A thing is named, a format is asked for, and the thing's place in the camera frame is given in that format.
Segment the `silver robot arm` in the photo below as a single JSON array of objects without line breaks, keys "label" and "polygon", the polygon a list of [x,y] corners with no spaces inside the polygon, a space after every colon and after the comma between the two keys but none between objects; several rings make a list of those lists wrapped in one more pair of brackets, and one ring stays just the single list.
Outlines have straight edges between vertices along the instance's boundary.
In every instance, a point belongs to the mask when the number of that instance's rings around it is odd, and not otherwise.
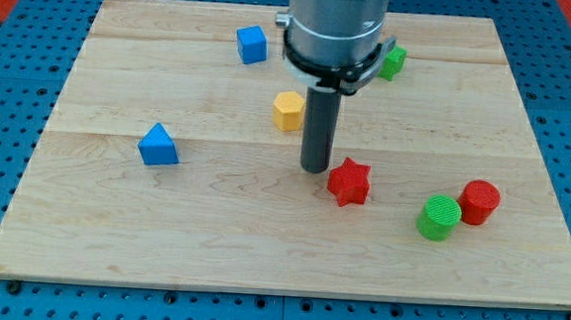
[{"label": "silver robot arm", "polygon": [[390,0],[289,0],[278,12],[291,75],[321,93],[354,95],[379,74],[395,37],[382,40]]}]

